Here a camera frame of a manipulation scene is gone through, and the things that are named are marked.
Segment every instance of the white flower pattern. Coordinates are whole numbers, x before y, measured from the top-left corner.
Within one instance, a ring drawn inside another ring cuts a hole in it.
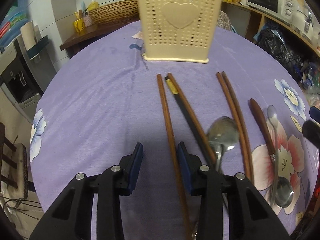
[[[306,115],[304,114],[305,106],[293,87],[290,87],[288,83],[282,79],[281,82],[275,79],[275,86],[284,96],[284,102],[289,109],[296,115],[300,115],[304,121],[306,121]]]
[[[275,132],[269,120],[267,120],[267,127],[272,142],[275,144]],[[288,215],[293,211],[300,197],[301,182],[298,173],[304,170],[304,151],[300,139],[294,135],[288,138],[279,121],[277,126],[277,143],[278,145],[275,145],[275,147],[279,150],[278,175],[285,177],[290,182],[294,192],[291,204],[284,208],[284,213]],[[253,150],[252,164],[254,185],[259,191],[267,189],[264,198],[270,205],[270,186],[273,182],[274,170],[266,145],[259,145]],[[275,204],[272,206],[272,209],[278,215],[282,208]]]
[[[33,119],[30,137],[30,162],[38,156],[41,147],[41,135],[44,132],[44,128],[47,125],[45,118],[42,117],[42,109],[36,112]]]

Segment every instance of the chopstick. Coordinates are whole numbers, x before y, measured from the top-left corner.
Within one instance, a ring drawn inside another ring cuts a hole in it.
[[[216,155],[214,154],[211,147],[209,146],[207,137],[204,134],[204,131],[203,131],[198,119],[196,118],[196,115],[194,114],[191,106],[189,105],[187,99],[185,98],[182,90],[180,89],[178,83],[175,81],[175,79],[171,73],[168,73],[168,76],[165,77],[164,79],[169,87],[169,90],[173,94],[178,106],[180,107],[180,110],[183,113],[207,164],[211,167],[214,167],[215,163],[216,163]],[[223,203],[228,211],[228,200],[227,200],[227,196],[224,193],[222,194],[222,200],[223,200]]]
[[[241,127],[242,127],[242,132],[243,132],[244,140],[245,140],[245,144],[246,144],[246,148],[247,148],[247,151],[248,151],[249,166],[250,166],[251,178],[252,178],[252,180],[250,180],[250,181],[253,183],[254,182],[253,164],[252,164],[251,147],[250,147],[247,127],[245,125],[243,114],[242,114],[238,99],[236,97],[236,94],[235,94],[235,92],[234,92],[234,90],[233,90],[233,88],[231,86],[231,83],[230,83],[230,81],[228,79],[227,74],[224,71],[222,72],[222,77],[223,77],[223,79],[224,79],[224,81],[225,81],[225,83],[226,83],[226,85],[228,87],[228,90],[230,92],[230,96],[232,98],[233,103],[235,104],[236,111],[237,111],[237,114],[238,114],[238,117],[239,117],[239,120],[240,120],[240,124],[241,124]]]
[[[191,224],[190,224],[190,220],[189,220],[187,199],[186,199],[185,190],[183,187],[180,166],[179,166],[178,159],[177,159],[177,152],[176,152],[176,146],[175,146],[175,141],[174,141],[174,134],[173,134],[172,124],[171,124],[171,118],[170,118],[167,98],[165,95],[161,74],[157,75],[157,82],[158,82],[159,93],[160,93],[160,98],[161,98],[165,128],[167,130],[167,137],[168,137],[168,142],[169,142],[171,158],[172,158],[172,162],[173,162],[173,166],[174,166],[178,194],[179,194],[179,199],[180,199],[180,203],[181,203],[181,207],[182,207],[182,215],[183,215],[183,222],[185,225],[186,240],[191,240],[192,230],[191,230]]]
[[[233,119],[236,122],[236,125],[238,127],[239,130],[239,138],[240,138],[240,147],[241,147],[241,153],[242,153],[242,157],[243,157],[243,163],[244,163],[244,173],[247,176],[247,178],[253,182],[253,169],[251,169],[252,167],[252,158],[251,158],[251,152],[250,152],[250,148],[247,148],[247,143],[245,141],[245,136],[244,136],[244,129],[245,127],[242,127],[241,125],[241,121],[235,106],[235,103],[232,100],[232,96],[230,94],[230,91],[228,89],[228,86],[225,82],[225,80],[223,79],[221,73],[217,72],[217,78],[219,80],[219,83],[222,87],[223,93],[227,99],[229,108],[231,110]]]
[[[199,123],[195,113],[193,112],[187,98],[183,94],[181,88],[179,87],[178,83],[174,79],[173,75],[171,73],[168,73],[168,78],[171,80],[173,87],[176,90],[176,94],[174,94],[175,99],[177,100],[177,103],[185,116],[185,119],[188,122],[188,125],[200,147],[200,150],[202,154],[204,155],[204,158],[206,159],[206,162],[209,166],[213,167],[216,163],[216,155],[211,149],[207,136],[205,135],[201,124]]]
[[[198,143],[198,146],[201,150],[201,152],[203,153],[204,155],[204,158],[206,160],[206,162],[208,163],[209,166],[213,167],[213,163],[212,163],[212,160],[209,156],[209,154],[207,153],[207,149],[205,147],[205,144],[203,143],[202,139],[201,139],[201,136],[200,134],[198,133],[198,130],[194,124],[194,122],[192,121],[191,119],[191,116],[190,114],[188,113],[187,109],[185,108],[182,100],[181,100],[181,97],[177,91],[177,89],[175,88],[175,86],[173,85],[171,79],[169,77],[165,77],[164,78],[168,87],[169,87],[169,90],[171,91],[171,93],[173,94],[174,96],[174,99],[176,100],[181,112],[183,113],[192,133],[193,133],[193,136],[195,137],[197,143]]]

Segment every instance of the blue gripper pad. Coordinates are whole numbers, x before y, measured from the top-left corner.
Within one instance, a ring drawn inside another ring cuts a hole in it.
[[[183,142],[180,142],[178,144],[177,155],[178,155],[178,162],[181,169],[181,175],[182,175],[184,187],[191,194],[191,192],[193,191],[192,180],[191,180],[191,170],[187,161],[188,152]]]
[[[310,107],[309,114],[313,120],[320,123],[320,110],[318,108],[315,106]]]
[[[128,190],[130,191],[130,194],[136,188],[142,158],[143,158],[143,146],[141,143],[137,143],[129,161],[130,164],[132,163],[132,166],[129,172],[129,177],[128,177],[128,181],[129,181]]]

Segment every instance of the utensil holder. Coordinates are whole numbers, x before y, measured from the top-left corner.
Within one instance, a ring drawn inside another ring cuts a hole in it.
[[[222,0],[138,0],[146,60],[207,63]]]

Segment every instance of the purple tablecloth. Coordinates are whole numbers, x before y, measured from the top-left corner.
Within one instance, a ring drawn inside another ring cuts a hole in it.
[[[318,166],[316,148],[303,138],[290,117],[301,126],[303,113],[309,119],[309,106],[298,85],[262,49],[221,28],[216,28],[207,64],[144,61],[141,57],[143,41],[132,38],[139,30],[140,22],[129,24],[83,49],[57,73],[39,101],[35,118],[36,144],[31,143],[30,154],[38,154],[31,157],[31,168],[44,210],[77,173],[100,174],[118,164],[122,156],[132,153],[136,143],[141,142],[145,155],[136,189],[130,197],[120,198],[125,239],[184,239],[156,75],[161,73],[164,77],[168,72],[173,73],[199,122],[207,130],[218,117],[232,116],[215,75],[225,71],[243,111],[252,151],[265,142],[249,110],[250,98],[263,109],[275,106],[287,134],[284,138],[289,142],[287,149],[296,146],[290,144],[289,137],[293,136],[298,144],[301,142],[304,155],[299,160],[297,157],[289,160],[294,167],[291,175],[294,172],[300,178],[300,196],[293,211],[286,214],[281,209],[278,215],[291,233],[296,227],[297,214],[305,211],[310,200]],[[292,105],[289,108],[286,96],[289,88],[282,80],[299,94],[301,99],[296,97],[298,103],[294,106],[304,104],[304,111],[293,109]],[[176,143],[184,141],[188,151],[199,155],[205,163],[167,88],[166,94]],[[222,169],[225,174],[234,175],[244,171],[242,163],[237,145],[224,155]],[[199,197],[188,196],[193,222],[199,203]],[[92,219],[92,238],[95,239],[95,212]],[[228,236],[227,214],[224,220],[224,234]]]

